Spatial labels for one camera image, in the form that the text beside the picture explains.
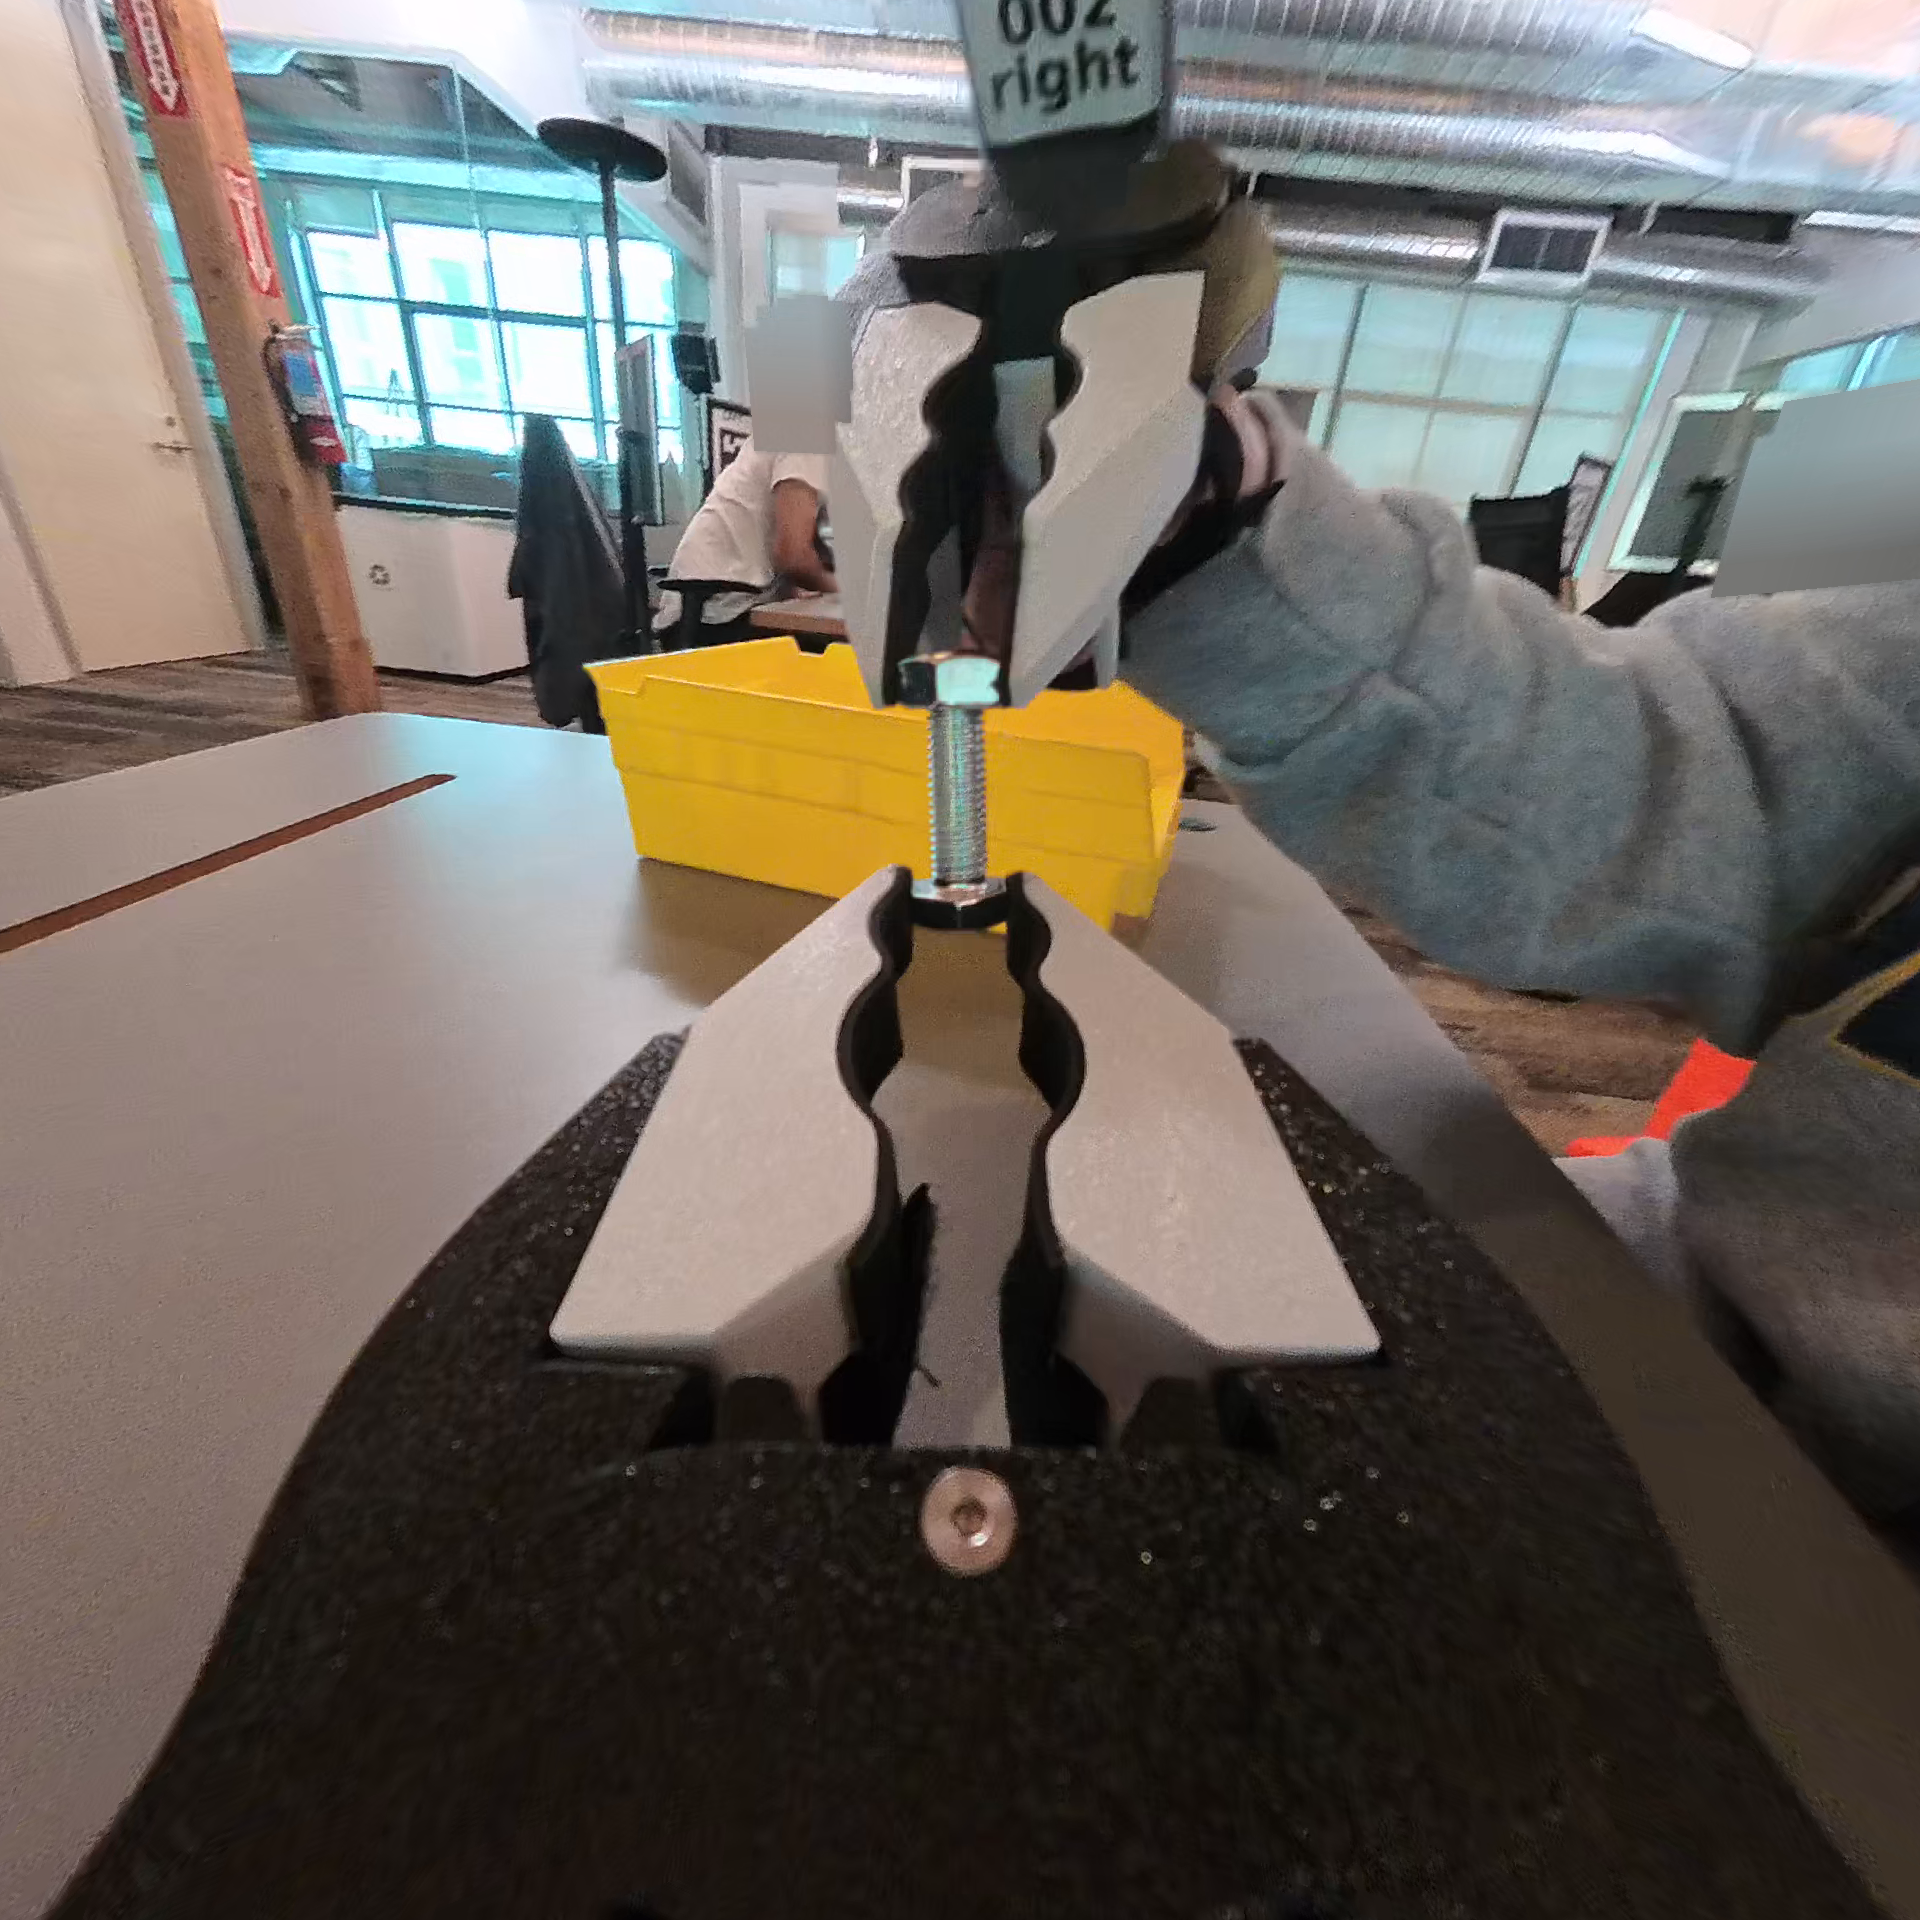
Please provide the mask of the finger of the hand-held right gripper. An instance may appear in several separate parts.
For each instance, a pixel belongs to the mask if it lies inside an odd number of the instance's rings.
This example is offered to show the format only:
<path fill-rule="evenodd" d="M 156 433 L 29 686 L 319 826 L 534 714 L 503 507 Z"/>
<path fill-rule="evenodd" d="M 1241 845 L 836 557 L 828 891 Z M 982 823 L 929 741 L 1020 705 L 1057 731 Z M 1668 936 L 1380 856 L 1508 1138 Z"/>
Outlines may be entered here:
<path fill-rule="evenodd" d="M 1025 402 L 1002 430 L 1020 501 L 1020 597 L 1007 701 L 1034 705 L 1092 648 L 1119 671 L 1121 597 L 1194 488 L 1207 402 L 1194 383 L 1206 274 L 1124 279 L 1069 309 L 1071 397 Z"/>
<path fill-rule="evenodd" d="M 950 303 L 880 309 L 854 349 L 829 468 L 848 641 L 877 706 L 998 706 L 1002 459 L 986 327 Z"/>

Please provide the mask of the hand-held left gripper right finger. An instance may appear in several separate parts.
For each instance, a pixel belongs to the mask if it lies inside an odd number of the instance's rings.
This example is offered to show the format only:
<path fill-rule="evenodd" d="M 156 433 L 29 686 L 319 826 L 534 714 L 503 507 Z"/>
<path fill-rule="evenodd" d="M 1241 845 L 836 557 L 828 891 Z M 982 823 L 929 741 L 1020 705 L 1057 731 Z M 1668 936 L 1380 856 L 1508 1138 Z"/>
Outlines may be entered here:
<path fill-rule="evenodd" d="M 1380 1332 L 1228 1028 L 1039 877 L 1007 882 L 1044 1102 L 1002 1279 L 1012 1444 L 1119 1444 L 1151 1394 L 1380 1362 Z"/>

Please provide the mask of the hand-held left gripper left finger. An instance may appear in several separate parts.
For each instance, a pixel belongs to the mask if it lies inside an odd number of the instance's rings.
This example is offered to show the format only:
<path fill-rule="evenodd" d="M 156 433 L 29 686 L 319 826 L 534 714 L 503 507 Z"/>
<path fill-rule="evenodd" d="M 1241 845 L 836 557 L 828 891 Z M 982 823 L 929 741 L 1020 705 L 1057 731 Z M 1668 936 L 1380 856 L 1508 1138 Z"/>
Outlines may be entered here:
<path fill-rule="evenodd" d="M 897 1438 L 935 1236 L 877 1115 L 911 961 L 911 877 L 881 868 L 708 1003 L 557 1310 L 563 1355 L 772 1381 L 804 1435 Z"/>

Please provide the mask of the silver hex bolt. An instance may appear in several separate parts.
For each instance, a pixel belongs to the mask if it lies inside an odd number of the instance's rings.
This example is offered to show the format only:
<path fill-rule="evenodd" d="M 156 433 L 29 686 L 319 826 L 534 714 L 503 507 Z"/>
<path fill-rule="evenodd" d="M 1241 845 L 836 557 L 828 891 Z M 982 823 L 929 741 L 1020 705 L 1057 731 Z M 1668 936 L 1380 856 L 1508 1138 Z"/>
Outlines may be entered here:
<path fill-rule="evenodd" d="M 993 891 L 986 849 L 986 714 L 1002 705 L 1002 666 L 977 651 L 924 651 L 899 663 L 899 701 L 929 714 L 931 898 Z"/>

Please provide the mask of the yellow plastic bin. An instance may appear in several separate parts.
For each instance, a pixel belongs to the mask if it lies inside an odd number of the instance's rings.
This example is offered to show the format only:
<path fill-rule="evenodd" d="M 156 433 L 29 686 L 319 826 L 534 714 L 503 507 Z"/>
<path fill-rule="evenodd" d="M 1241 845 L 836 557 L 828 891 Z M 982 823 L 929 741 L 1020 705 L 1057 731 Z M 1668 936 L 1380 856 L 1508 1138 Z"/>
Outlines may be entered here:
<path fill-rule="evenodd" d="M 759 638 L 591 663 L 639 856 L 842 898 L 929 877 L 929 715 L 873 706 L 848 644 Z M 996 706 L 989 877 L 1034 874 L 1092 923 L 1148 919 L 1185 808 L 1185 731 L 1124 685 Z"/>

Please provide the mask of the person's right forearm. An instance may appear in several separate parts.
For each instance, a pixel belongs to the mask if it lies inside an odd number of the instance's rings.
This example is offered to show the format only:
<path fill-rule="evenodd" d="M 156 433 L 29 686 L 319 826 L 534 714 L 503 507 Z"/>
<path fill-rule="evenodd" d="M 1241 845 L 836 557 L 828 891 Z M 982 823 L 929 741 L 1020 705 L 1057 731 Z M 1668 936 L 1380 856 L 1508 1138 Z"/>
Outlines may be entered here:
<path fill-rule="evenodd" d="M 1610 632 L 1311 446 L 1151 583 L 1130 685 L 1443 967 L 1751 1054 L 1901 957 L 1859 923 L 1917 865 L 1916 586 L 1696 590 Z"/>

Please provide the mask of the person's right hand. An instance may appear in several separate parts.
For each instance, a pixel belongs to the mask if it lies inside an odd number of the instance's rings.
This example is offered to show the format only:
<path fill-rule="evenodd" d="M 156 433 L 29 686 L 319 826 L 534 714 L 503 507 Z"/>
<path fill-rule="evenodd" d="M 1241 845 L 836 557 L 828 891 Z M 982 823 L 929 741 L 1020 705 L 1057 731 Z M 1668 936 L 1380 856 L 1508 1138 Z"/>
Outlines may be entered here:
<path fill-rule="evenodd" d="M 1190 375 L 1206 402 L 1194 484 L 1124 593 L 1137 615 L 1251 533 L 1287 487 L 1308 433 L 1261 383 L 1281 296 L 1281 254 L 1257 205 L 1238 199 L 1183 258 L 1201 274 Z"/>

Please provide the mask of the dark jacket on chair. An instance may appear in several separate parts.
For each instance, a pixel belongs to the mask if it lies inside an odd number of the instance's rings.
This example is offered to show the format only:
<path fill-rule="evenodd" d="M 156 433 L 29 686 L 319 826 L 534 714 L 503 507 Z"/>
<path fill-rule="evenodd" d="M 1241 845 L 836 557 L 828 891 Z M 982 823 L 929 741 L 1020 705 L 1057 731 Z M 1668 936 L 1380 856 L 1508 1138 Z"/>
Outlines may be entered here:
<path fill-rule="evenodd" d="M 605 735 L 589 666 L 628 651 L 627 574 L 605 507 L 589 487 L 563 426 L 540 414 L 521 420 L 508 593 L 521 606 L 543 722 Z"/>

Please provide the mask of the large paned window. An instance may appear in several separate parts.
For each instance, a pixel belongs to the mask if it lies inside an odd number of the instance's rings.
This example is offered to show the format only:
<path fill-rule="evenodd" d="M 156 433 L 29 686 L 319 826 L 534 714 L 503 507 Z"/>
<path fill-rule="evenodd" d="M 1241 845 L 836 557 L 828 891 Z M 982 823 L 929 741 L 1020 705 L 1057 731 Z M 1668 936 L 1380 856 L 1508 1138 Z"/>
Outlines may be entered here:
<path fill-rule="evenodd" d="M 383 452 L 509 453 L 527 417 L 575 453 L 611 458 L 618 331 L 608 242 L 569 231 L 396 219 L 297 225 L 310 303 L 349 459 Z"/>

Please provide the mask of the white air vent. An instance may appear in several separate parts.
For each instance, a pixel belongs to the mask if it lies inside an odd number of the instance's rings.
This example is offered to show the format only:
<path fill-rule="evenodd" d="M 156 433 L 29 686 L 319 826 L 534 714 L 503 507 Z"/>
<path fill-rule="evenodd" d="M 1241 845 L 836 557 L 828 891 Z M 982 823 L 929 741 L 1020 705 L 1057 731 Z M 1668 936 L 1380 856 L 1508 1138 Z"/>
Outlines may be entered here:
<path fill-rule="evenodd" d="M 1571 295 L 1590 286 L 1613 234 L 1610 213 L 1501 206 L 1487 225 L 1475 282 Z"/>

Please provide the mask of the white cabinet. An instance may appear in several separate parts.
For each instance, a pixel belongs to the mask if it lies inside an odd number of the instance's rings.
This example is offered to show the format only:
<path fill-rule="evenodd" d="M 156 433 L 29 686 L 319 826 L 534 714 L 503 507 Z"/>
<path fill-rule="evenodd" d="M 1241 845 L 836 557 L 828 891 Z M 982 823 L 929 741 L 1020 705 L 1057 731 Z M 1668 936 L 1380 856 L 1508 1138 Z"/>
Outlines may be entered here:
<path fill-rule="evenodd" d="M 508 590 L 513 517 L 343 501 L 339 523 L 378 670 L 444 682 L 527 670 L 521 603 Z"/>

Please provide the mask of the orange cloth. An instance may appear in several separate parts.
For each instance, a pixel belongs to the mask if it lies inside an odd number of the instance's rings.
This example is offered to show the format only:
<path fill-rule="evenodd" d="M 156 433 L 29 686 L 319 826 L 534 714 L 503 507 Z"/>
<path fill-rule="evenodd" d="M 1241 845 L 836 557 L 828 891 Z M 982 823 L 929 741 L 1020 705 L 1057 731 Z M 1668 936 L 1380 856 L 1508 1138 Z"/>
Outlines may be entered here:
<path fill-rule="evenodd" d="M 1735 1101 L 1748 1077 L 1756 1071 L 1751 1058 L 1744 1058 L 1738 1054 L 1725 1054 L 1708 1038 L 1696 1038 L 1681 1058 L 1679 1071 L 1655 1101 L 1649 1117 L 1645 1121 L 1645 1130 L 1636 1134 L 1613 1134 L 1613 1138 L 1580 1138 L 1571 1140 L 1562 1156 L 1574 1160 L 1600 1160 L 1600 1159 L 1615 1159 L 1623 1150 L 1645 1143 L 1645 1140 L 1670 1140 L 1673 1130 L 1681 1121 L 1690 1121 L 1696 1115 L 1713 1111 Z"/>

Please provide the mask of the person's grey clothing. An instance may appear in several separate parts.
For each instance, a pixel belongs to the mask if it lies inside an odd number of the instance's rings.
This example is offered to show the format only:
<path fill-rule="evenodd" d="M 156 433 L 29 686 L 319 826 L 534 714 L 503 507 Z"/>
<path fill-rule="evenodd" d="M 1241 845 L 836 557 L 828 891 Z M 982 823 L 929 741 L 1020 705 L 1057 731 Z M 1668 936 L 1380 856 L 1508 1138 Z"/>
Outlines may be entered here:
<path fill-rule="evenodd" d="M 1561 1170 L 1917 1557 L 1917 869 L 1812 949 L 1738 1093 Z"/>

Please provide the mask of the silver air duct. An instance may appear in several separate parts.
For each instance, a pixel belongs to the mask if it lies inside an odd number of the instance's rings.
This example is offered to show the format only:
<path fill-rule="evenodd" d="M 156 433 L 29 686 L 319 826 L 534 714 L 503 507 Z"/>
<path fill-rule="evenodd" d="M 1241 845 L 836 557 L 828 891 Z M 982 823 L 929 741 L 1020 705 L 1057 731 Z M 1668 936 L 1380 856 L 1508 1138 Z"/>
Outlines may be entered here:
<path fill-rule="evenodd" d="M 1178 132 L 1325 180 L 1917 215 L 1916 2 L 1183 2 Z M 977 117 L 951 2 L 583 7 L 599 104 L 931 136 Z"/>

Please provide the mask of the wooden post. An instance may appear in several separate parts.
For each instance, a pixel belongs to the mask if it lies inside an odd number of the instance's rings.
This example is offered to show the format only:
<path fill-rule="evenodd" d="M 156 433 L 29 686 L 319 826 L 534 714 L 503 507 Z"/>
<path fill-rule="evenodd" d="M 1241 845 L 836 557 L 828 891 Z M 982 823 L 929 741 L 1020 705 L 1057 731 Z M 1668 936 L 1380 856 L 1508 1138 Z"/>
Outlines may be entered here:
<path fill-rule="evenodd" d="M 163 11 L 193 117 L 150 117 L 135 68 L 132 75 L 182 231 L 300 701 L 314 722 L 375 714 L 383 685 L 353 593 L 329 468 L 300 459 L 263 360 L 273 322 L 295 327 L 282 274 L 282 299 L 255 295 L 218 180 L 218 164 L 250 165 L 256 175 L 218 7 L 163 2 Z"/>

